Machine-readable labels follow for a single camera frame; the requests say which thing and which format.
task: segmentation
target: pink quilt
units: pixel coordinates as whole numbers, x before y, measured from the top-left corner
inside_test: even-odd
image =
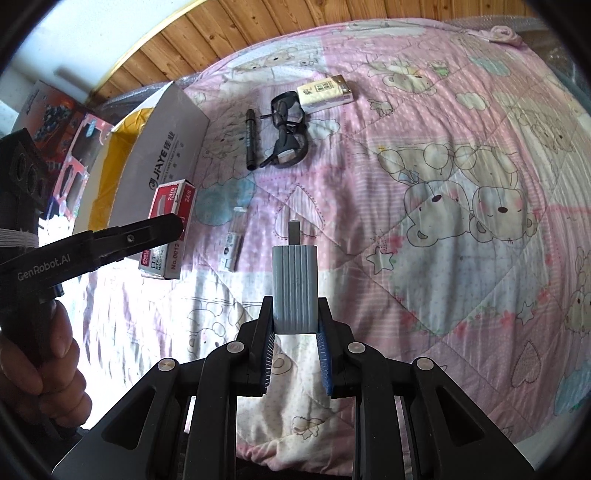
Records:
[[[246,110],[329,74],[354,103],[309,116],[297,166],[249,172]],[[333,317],[385,356],[433,358],[512,441],[585,397],[591,117],[527,46],[433,21],[330,25],[228,57],[186,92],[211,123],[181,280],[125,261],[72,286],[83,371],[110,385],[96,416],[160,358],[201,358],[257,317],[290,219],[318,246]],[[264,158],[276,130],[257,124]],[[235,206],[248,219],[227,273]],[[239,400],[237,441],[273,469],[350,474],[353,403],[325,396],[314,336],[278,336],[268,394]]]

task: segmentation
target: wooden wall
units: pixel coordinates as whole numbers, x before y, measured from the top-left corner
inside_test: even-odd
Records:
[[[532,15],[522,0],[206,0],[150,38],[96,92],[103,101],[199,72],[248,45],[363,18]]]

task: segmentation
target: human hand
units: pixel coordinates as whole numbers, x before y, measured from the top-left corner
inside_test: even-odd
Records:
[[[39,423],[45,414],[62,427],[77,427],[90,416],[92,401],[76,368],[80,348],[70,319],[59,301],[56,305],[50,332],[54,358],[39,369],[0,333],[0,398],[28,423]]]

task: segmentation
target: black pen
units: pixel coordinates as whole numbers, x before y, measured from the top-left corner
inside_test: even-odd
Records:
[[[246,168],[256,170],[255,159],[255,111],[249,108],[246,111]]]

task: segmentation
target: white string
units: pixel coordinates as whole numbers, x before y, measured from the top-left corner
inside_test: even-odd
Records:
[[[0,248],[39,247],[39,237],[34,233],[0,228]]]

